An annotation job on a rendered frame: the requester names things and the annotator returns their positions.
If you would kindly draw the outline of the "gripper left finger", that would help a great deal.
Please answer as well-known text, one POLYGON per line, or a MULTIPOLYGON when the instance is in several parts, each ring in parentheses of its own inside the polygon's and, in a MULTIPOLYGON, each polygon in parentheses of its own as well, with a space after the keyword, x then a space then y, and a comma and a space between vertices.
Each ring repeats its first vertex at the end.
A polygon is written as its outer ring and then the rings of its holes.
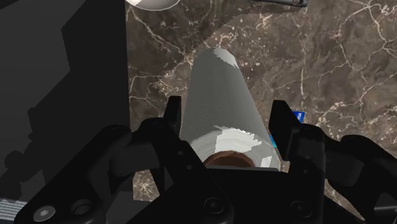
POLYGON ((106 213, 122 184, 140 169, 158 171, 160 195, 122 224, 233 224, 234 208, 192 147, 180 139, 181 98, 136 131, 102 129, 16 215, 14 224, 110 224, 106 213))

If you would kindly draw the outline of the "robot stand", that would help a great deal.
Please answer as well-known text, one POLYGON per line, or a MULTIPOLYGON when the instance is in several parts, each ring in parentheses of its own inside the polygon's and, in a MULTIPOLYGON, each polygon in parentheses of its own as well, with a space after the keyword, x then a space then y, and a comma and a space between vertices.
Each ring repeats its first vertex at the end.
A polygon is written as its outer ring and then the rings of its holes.
POLYGON ((129 123, 125 0, 0 0, 0 200, 129 123))

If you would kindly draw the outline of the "white paper towel roll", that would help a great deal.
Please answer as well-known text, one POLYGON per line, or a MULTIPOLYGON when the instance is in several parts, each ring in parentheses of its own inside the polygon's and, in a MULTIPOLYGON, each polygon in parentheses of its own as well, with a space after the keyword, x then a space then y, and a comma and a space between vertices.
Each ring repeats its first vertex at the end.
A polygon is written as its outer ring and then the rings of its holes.
POLYGON ((193 61, 180 138, 204 165, 281 168, 236 59, 222 48, 193 61))

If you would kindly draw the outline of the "white bowl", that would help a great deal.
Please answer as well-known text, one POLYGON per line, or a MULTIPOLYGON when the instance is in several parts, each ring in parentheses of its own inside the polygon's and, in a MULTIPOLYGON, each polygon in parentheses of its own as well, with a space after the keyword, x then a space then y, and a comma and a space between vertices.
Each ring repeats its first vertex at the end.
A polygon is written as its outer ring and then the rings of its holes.
POLYGON ((125 0, 132 6, 146 11, 163 11, 177 5, 180 0, 125 0))

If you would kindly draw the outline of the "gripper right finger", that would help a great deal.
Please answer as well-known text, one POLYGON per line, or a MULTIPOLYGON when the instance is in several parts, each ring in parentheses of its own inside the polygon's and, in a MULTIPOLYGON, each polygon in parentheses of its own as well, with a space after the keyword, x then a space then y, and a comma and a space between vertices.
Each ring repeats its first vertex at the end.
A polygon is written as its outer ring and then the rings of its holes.
POLYGON ((362 224, 325 198, 326 182, 366 224, 397 224, 397 158, 377 143, 360 135, 333 140, 321 128, 301 123, 282 100, 272 103, 268 129, 297 183, 297 194, 288 197, 288 224, 362 224))

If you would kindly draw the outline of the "blue rectangular object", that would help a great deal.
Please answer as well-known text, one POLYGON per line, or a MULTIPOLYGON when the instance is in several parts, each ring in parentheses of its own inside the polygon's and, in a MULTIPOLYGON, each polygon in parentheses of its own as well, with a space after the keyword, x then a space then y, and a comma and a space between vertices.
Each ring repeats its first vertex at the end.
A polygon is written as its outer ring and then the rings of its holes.
MULTIPOLYGON (((293 114, 296 116, 296 118, 298 119, 298 121, 299 121, 300 123, 303 123, 304 117, 305 117, 305 112, 304 112, 304 111, 293 111, 293 114)), ((271 142, 272 142, 273 147, 274 147, 274 148, 277 148, 277 145, 276 145, 276 143, 275 143, 274 138, 272 137, 272 135, 269 135, 269 137, 270 137, 270 140, 271 140, 271 142)))

